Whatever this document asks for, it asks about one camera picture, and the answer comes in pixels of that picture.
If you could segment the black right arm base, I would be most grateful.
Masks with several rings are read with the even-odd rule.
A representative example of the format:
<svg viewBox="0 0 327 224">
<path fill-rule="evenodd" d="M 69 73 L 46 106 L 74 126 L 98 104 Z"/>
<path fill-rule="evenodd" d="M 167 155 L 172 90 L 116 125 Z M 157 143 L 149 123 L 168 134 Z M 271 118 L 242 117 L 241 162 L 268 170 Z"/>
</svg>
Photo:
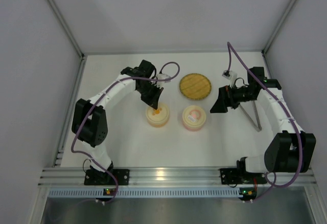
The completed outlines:
<svg viewBox="0 0 327 224">
<path fill-rule="evenodd" d="M 223 185 L 236 186 L 240 184 L 266 184 L 263 173 L 247 172 L 245 169 L 246 157 L 237 160 L 237 165 L 230 168 L 220 168 L 221 183 Z"/>
</svg>

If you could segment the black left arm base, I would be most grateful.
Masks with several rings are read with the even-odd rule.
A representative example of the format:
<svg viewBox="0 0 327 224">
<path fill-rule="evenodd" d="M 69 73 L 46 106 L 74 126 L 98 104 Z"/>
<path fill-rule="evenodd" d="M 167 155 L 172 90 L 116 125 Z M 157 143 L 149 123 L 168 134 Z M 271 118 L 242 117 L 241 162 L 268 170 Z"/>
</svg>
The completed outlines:
<svg viewBox="0 0 327 224">
<path fill-rule="evenodd" d="M 116 179 L 118 185 L 127 186 L 129 185 L 129 173 L 128 169 L 113 169 L 111 174 Z M 109 186 L 115 185 L 113 177 L 108 173 L 97 171 L 95 169 L 88 169 L 84 178 L 84 185 L 86 186 Z"/>
</svg>

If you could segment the cream lid pink handle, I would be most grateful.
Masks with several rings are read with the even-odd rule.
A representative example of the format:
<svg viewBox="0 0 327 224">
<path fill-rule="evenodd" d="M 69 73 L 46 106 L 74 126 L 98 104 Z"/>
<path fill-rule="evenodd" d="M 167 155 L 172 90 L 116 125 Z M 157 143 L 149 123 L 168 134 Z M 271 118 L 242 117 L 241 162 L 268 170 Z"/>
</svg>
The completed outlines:
<svg viewBox="0 0 327 224">
<path fill-rule="evenodd" d="M 191 121 L 206 121 L 206 112 L 199 106 L 191 105 L 186 107 L 182 113 L 182 121 L 186 118 L 190 119 Z"/>
</svg>

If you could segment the stainless steel tongs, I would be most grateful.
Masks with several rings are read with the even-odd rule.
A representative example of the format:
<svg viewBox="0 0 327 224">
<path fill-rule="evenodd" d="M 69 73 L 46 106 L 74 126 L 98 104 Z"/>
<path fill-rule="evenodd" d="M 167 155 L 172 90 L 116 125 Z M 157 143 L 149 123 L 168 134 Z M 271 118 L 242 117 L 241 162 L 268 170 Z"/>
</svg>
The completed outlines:
<svg viewBox="0 0 327 224">
<path fill-rule="evenodd" d="M 247 121 L 252 125 L 252 127 L 260 132 L 262 130 L 262 125 L 259 117 L 258 107 L 255 101 L 241 103 L 239 109 L 242 111 Z"/>
</svg>

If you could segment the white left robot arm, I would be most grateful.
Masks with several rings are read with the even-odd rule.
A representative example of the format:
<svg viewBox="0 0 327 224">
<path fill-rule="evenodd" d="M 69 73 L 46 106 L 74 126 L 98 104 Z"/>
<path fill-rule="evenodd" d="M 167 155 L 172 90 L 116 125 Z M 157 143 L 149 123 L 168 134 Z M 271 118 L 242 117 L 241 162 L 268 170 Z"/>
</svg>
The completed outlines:
<svg viewBox="0 0 327 224">
<path fill-rule="evenodd" d="M 137 67 L 124 68 L 115 81 L 89 99 L 79 99 L 75 104 L 72 132 L 75 134 L 71 151 L 84 154 L 91 160 L 91 169 L 107 175 L 112 160 L 106 152 L 104 140 L 108 135 L 106 109 L 114 108 L 128 94 L 137 91 L 141 101 L 158 108 L 163 91 L 162 83 L 171 77 L 142 60 Z"/>
</svg>

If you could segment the cream lid orange handle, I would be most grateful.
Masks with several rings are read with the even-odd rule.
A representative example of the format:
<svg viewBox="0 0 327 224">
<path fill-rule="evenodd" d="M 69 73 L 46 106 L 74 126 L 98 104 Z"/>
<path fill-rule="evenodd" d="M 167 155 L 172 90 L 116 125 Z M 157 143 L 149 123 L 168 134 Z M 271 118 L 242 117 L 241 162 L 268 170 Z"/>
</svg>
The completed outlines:
<svg viewBox="0 0 327 224">
<path fill-rule="evenodd" d="M 153 121 L 153 122 L 168 121 L 169 118 L 170 118 L 170 110 L 165 103 L 159 103 L 157 110 L 153 109 L 152 107 L 148 107 L 146 109 L 147 121 Z"/>
</svg>

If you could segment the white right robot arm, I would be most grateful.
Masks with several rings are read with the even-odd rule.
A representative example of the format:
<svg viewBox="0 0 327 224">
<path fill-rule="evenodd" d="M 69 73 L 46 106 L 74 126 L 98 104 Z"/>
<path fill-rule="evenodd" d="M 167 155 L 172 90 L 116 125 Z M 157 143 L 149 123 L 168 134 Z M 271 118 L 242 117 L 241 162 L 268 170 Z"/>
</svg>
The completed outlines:
<svg viewBox="0 0 327 224">
<path fill-rule="evenodd" d="M 307 172 L 311 163 L 316 138 L 306 133 L 295 121 L 284 100 L 278 80 L 268 79 L 262 67 L 253 67 L 247 74 L 248 83 L 220 87 L 218 98 L 210 113 L 227 113 L 243 102 L 257 101 L 263 108 L 273 132 L 273 139 L 264 154 L 243 157 L 237 161 L 240 172 Z"/>
</svg>

